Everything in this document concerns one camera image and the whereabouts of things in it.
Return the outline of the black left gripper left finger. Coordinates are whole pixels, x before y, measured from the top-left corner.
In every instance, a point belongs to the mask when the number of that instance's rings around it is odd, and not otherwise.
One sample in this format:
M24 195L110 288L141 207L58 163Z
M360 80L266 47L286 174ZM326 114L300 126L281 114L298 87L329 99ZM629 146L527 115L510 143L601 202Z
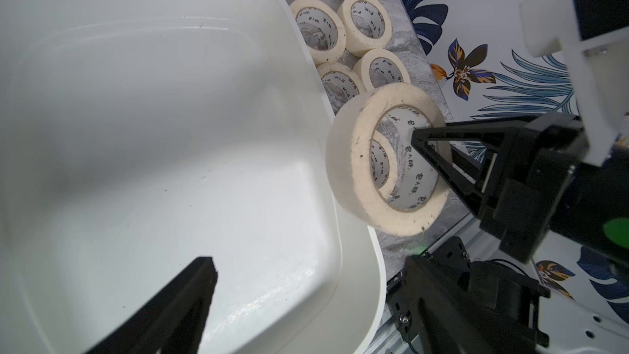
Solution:
M197 353L218 272L198 257L90 353Z

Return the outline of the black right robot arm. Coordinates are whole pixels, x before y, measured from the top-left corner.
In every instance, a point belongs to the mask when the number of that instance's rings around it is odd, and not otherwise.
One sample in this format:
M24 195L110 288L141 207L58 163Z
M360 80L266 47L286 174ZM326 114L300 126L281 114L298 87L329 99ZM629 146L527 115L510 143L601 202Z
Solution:
M582 119L560 112L464 121L415 129L410 149L424 157L482 231L520 262L559 234L589 259L628 270L614 220L628 215L628 154L613 147L604 163L582 161ZM541 327L550 290L499 262L472 262L458 237L412 256L391 282L387 303L413 353L539 353L558 339Z

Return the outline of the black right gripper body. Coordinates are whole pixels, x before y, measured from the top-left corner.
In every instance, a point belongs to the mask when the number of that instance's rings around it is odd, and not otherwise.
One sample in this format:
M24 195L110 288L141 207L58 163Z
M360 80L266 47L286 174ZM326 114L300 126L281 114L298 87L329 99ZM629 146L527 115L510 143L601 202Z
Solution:
M481 228L508 256L528 262L588 148L579 116L550 112L497 121Z

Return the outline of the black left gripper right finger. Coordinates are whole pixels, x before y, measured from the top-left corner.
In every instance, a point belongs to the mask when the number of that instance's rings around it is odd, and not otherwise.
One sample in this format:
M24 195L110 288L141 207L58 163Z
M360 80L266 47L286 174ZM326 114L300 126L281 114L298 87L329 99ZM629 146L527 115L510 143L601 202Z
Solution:
M534 353L514 320L475 301L429 259L406 259L403 291L426 353Z

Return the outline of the white plastic storage tray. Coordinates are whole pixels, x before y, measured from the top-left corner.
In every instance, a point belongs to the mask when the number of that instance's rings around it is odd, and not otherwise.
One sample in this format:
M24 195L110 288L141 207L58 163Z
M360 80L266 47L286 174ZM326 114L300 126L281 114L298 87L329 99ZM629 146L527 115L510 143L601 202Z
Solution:
M375 232L286 0L1 0L1 350L85 353L198 257L201 353L362 353Z

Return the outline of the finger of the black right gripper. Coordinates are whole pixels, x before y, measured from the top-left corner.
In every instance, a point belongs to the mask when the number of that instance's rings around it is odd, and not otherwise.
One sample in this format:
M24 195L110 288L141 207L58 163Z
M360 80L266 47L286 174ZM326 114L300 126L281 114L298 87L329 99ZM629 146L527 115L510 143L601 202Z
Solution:
M491 176L496 174L496 152L488 148L482 162L453 144L418 144L417 151L445 180L478 219L490 219L496 211Z
M530 149L545 129L545 115L511 116L503 119L459 121L443 127L414 130L411 145L417 150L450 149L452 142L477 142L488 150Z

